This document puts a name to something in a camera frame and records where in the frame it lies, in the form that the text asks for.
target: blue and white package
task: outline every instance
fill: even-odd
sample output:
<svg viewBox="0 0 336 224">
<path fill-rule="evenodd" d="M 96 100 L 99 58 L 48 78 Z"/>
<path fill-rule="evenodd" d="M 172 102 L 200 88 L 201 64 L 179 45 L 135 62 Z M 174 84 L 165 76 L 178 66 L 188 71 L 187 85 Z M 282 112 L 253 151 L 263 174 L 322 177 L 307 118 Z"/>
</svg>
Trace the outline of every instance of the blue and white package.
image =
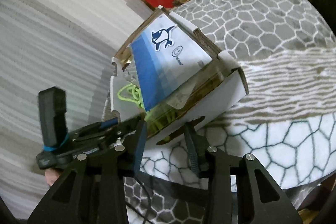
<svg viewBox="0 0 336 224">
<path fill-rule="evenodd" d="M 211 57 L 161 14 L 131 44 L 146 111 L 211 62 Z"/>
</svg>

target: smiley face logo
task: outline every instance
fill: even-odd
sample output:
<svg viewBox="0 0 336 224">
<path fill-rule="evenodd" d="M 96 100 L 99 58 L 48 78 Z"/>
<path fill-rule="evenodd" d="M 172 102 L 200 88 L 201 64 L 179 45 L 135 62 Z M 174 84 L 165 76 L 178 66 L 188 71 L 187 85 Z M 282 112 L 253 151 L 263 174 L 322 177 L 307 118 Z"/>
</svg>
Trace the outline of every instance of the smiley face logo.
<svg viewBox="0 0 336 224">
<path fill-rule="evenodd" d="M 183 50 L 183 47 L 182 47 L 182 46 L 178 46 L 177 48 L 175 48 L 175 49 L 172 51 L 171 55 L 172 55 L 173 57 L 176 57 L 176 56 L 178 56 L 178 55 L 182 52 L 182 50 Z"/>
</svg>

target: oval logo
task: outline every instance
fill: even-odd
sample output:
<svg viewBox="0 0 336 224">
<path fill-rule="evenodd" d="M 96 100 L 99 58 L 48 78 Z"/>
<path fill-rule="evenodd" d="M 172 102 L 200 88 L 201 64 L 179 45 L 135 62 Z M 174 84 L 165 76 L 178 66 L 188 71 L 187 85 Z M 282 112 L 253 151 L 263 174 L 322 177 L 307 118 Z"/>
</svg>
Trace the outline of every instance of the oval logo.
<svg viewBox="0 0 336 224">
<path fill-rule="evenodd" d="M 182 50 L 183 50 L 183 47 L 182 46 L 178 46 L 177 48 L 175 48 L 173 50 L 173 52 L 171 53 L 171 55 L 173 57 L 176 57 L 176 56 L 178 56 L 182 52 Z"/>
</svg>

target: silver screw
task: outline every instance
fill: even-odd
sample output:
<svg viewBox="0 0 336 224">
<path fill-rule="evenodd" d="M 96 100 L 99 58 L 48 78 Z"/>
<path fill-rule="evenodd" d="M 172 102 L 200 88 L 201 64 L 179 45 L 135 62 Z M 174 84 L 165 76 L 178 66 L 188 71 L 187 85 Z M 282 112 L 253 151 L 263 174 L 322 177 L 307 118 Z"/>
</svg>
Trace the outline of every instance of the silver screw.
<svg viewBox="0 0 336 224">
<path fill-rule="evenodd" d="M 254 156 L 253 154 L 251 154 L 251 153 L 248 153 L 248 154 L 245 155 L 245 158 L 246 158 L 247 160 L 254 160 L 254 159 L 255 159 L 255 156 Z"/>
<path fill-rule="evenodd" d="M 125 146 L 123 146 L 122 144 L 119 144 L 119 145 L 115 146 L 114 149 L 116 151 L 118 151 L 118 152 L 124 151 L 125 150 Z"/>
<path fill-rule="evenodd" d="M 86 154 L 82 153 L 77 156 L 78 160 L 85 160 L 86 159 Z"/>
<path fill-rule="evenodd" d="M 209 151 L 210 153 L 216 153 L 216 152 L 217 152 L 217 148 L 214 147 L 214 146 L 209 146 L 209 147 L 208 147 L 208 151 Z"/>
</svg>

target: open box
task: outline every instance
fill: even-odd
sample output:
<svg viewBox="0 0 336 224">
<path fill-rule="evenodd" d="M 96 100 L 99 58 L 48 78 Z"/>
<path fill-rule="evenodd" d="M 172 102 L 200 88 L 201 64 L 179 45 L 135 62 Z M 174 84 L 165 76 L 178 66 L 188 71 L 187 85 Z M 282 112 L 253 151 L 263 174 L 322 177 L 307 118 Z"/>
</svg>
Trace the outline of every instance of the open box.
<svg viewBox="0 0 336 224">
<path fill-rule="evenodd" d="M 216 49 L 216 62 L 219 62 L 221 66 L 225 68 L 227 73 L 216 88 L 193 104 L 185 113 L 183 113 L 183 115 L 179 116 L 162 130 L 159 130 L 157 133 L 149 136 L 146 142 L 144 156 L 149 156 L 154 151 L 160 151 L 164 147 L 171 146 L 182 140 L 184 137 L 183 125 L 186 122 L 192 122 L 196 130 L 200 129 L 248 94 L 248 86 L 244 72 L 238 62 L 227 51 L 221 51 L 212 42 L 209 43 L 209 39 L 202 34 L 194 24 L 185 20 L 183 17 L 174 12 L 168 12 L 162 7 L 161 11 L 158 10 L 159 9 L 157 9 L 148 20 L 146 20 L 132 35 L 130 35 L 129 39 L 127 39 L 120 51 L 112 59 L 112 63 L 115 65 L 116 70 L 115 75 L 111 77 L 110 82 L 111 110 L 119 113 L 121 122 L 139 114 L 143 114 L 144 116 L 146 115 L 145 111 L 138 108 L 134 102 L 120 100 L 118 98 L 118 91 L 129 84 L 129 82 L 122 76 L 122 53 L 127 45 L 139 35 L 143 26 L 146 26 L 148 23 L 153 21 L 155 13 L 159 13 L 161 11 L 167 13 L 170 18 L 179 23 L 180 26 L 183 26 L 184 31 L 188 32 L 191 37 L 197 37 L 198 41 L 205 43 L 207 47 L 213 47 Z"/>
</svg>

